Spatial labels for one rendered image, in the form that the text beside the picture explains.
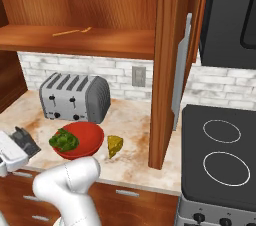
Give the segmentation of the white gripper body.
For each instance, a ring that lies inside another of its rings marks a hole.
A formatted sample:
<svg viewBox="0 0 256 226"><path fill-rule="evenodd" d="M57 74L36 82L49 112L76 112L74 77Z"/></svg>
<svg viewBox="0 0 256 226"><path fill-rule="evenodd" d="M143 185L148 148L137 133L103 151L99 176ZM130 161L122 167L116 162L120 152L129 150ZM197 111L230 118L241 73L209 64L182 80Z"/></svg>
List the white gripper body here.
<svg viewBox="0 0 256 226"><path fill-rule="evenodd" d="M0 174L8 174L26 165L29 157L4 131L0 131Z"/></svg>

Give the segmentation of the green salad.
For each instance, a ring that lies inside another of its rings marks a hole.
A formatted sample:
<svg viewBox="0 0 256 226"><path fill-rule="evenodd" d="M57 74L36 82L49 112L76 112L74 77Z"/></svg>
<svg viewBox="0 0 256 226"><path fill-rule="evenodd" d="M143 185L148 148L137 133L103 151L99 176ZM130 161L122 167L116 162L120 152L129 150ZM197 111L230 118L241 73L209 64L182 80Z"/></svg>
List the green salad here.
<svg viewBox="0 0 256 226"><path fill-rule="evenodd" d="M55 135L49 139L49 144L59 152L74 150L79 145L79 139L64 128L60 128Z"/></svg>

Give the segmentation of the wooden cabinet door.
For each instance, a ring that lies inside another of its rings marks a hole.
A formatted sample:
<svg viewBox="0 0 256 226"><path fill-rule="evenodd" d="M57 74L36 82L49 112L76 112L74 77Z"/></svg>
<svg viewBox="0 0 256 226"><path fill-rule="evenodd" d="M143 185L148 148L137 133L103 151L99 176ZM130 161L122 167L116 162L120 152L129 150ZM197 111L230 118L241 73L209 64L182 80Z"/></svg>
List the wooden cabinet door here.
<svg viewBox="0 0 256 226"><path fill-rule="evenodd" d="M161 169L173 131L173 87L178 44L192 15L185 75L196 60L206 0L157 0L148 166Z"/></svg>
<svg viewBox="0 0 256 226"><path fill-rule="evenodd" d="M4 4L0 0L0 113L28 90L17 52L3 44L3 30L8 24Z"/></svg>

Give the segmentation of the red salad bowl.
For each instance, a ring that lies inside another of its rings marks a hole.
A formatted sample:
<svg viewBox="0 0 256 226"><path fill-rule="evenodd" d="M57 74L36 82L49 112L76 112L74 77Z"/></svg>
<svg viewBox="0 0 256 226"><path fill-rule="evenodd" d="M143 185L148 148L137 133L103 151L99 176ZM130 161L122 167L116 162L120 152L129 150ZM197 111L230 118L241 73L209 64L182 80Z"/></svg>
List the red salad bowl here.
<svg viewBox="0 0 256 226"><path fill-rule="evenodd" d="M104 140L104 131L95 123L73 122L63 126L63 129L79 140L79 145L70 151L60 152L58 148L53 148L59 156L65 159L74 160L84 156L92 156L98 151Z"/></svg>

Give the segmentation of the yellow cheese wedge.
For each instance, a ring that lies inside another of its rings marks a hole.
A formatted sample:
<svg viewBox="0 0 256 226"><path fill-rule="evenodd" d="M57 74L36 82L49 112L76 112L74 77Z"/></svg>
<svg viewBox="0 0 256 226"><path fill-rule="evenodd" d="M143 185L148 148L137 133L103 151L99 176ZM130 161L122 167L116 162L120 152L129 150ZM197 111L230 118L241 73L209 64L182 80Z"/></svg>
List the yellow cheese wedge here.
<svg viewBox="0 0 256 226"><path fill-rule="evenodd" d="M111 135L107 137L109 158L112 158L123 147L123 139L119 136Z"/></svg>

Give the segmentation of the wooden drawer front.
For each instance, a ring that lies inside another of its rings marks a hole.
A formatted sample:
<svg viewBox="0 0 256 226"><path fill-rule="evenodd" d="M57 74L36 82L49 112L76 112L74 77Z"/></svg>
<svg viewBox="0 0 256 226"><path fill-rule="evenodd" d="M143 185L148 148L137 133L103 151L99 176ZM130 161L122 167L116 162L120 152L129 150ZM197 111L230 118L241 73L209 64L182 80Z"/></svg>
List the wooden drawer front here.
<svg viewBox="0 0 256 226"><path fill-rule="evenodd" d="M116 194L116 189L133 191L140 197ZM105 183L89 189L102 226L174 226L178 197Z"/></svg>
<svg viewBox="0 0 256 226"><path fill-rule="evenodd" d="M39 214L54 214L56 210L45 202L26 199L23 194L12 193L0 189L0 210L15 212L38 212Z"/></svg>
<svg viewBox="0 0 256 226"><path fill-rule="evenodd" d="M32 218L33 214L22 213L7 213L2 211L2 214L9 226L53 226L58 217L47 217L49 221L40 221Z"/></svg>
<svg viewBox="0 0 256 226"><path fill-rule="evenodd" d="M9 173L6 177L0 177L0 190L19 191L24 195L32 195L32 184L38 172L20 169L19 172L26 172L33 175L33 178L15 176Z"/></svg>

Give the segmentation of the grey four-slot toaster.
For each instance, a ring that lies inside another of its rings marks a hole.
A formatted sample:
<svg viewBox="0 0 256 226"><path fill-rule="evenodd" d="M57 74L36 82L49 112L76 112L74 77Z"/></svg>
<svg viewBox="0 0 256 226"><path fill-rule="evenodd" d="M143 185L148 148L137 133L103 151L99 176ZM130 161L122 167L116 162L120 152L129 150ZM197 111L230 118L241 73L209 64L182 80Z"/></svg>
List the grey four-slot toaster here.
<svg viewBox="0 0 256 226"><path fill-rule="evenodd" d="M39 88L44 116L100 124L110 107L110 88L100 76L55 72Z"/></svg>

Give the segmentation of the thin yellow utensil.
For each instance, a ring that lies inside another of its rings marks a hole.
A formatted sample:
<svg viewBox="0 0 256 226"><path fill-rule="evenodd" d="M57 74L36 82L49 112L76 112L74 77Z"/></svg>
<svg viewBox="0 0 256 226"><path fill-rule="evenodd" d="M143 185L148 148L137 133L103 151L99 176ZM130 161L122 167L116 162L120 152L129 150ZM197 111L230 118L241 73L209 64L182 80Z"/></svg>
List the thin yellow utensil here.
<svg viewBox="0 0 256 226"><path fill-rule="evenodd" d="M64 36L64 35L69 35L69 34L74 34L74 33L86 33L88 31L90 31L92 29L91 26L83 29L83 30L79 30L79 29L76 29L76 30L69 30L69 31L64 31L64 32L58 32L58 33L54 33L52 34L52 37L59 37L59 36Z"/></svg>

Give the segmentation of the black hob stove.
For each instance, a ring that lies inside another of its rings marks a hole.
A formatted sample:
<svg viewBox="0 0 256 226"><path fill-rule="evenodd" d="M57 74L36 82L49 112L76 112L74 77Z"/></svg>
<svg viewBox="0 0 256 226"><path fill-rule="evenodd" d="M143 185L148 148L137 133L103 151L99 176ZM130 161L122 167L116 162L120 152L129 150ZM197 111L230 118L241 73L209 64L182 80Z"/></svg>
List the black hob stove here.
<svg viewBox="0 0 256 226"><path fill-rule="evenodd" d="M188 105L182 111L181 196L174 226L256 223L256 111ZM198 224L195 213L205 221Z"/></svg>

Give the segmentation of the black microwave oven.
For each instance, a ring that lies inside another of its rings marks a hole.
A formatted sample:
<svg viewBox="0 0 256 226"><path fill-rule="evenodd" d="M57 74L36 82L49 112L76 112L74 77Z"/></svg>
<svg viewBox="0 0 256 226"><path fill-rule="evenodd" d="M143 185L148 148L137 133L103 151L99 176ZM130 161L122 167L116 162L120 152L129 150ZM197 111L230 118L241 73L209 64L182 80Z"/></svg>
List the black microwave oven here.
<svg viewBox="0 0 256 226"><path fill-rule="evenodd" d="M256 0L206 0L203 66L256 70Z"/></svg>

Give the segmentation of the grey wall outlet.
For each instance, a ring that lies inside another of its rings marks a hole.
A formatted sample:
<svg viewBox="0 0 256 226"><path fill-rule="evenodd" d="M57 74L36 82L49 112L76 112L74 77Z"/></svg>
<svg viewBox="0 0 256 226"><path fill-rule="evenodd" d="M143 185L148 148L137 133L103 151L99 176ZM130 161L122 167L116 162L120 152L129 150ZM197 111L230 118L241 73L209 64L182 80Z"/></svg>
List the grey wall outlet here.
<svg viewBox="0 0 256 226"><path fill-rule="evenodd" d="M132 85L134 87L144 87L146 85L146 68L132 67Z"/></svg>

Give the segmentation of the open wooden wall cabinet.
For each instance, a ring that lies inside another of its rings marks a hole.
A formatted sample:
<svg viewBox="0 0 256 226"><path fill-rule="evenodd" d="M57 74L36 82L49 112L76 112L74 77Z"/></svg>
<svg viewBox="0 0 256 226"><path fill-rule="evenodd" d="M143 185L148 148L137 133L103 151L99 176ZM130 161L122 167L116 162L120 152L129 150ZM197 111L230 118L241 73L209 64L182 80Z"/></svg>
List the open wooden wall cabinet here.
<svg viewBox="0 0 256 226"><path fill-rule="evenodd" d="M154 58L156 0L2 0L14 51ZM59 37L52 34L83 30Z"/></svg>

